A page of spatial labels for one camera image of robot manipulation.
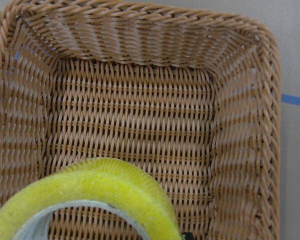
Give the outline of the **yellow tape roll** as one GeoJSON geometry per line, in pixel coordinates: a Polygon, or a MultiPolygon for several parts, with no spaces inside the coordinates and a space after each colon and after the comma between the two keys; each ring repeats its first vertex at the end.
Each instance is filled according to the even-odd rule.
{"type": "Polygon", "coordinates": [[[180,240],[178,220],[162,186],[139,167],[116,158],[71,164],[34,181],[0,208],[0,240],[45,240],[50,214],[94,207],[132,225],[144,240],[180,240]]]}

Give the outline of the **brown wicker basket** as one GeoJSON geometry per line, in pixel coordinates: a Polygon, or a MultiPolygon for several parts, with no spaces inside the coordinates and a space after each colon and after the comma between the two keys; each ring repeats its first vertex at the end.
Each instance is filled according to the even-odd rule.
{"type": "Polygon", "coordinates": [[[123,0],[0,11],[0,208],[72,163],[137,165],[197,240],[280,238],[281,69],[239,14],[123,0]]]}

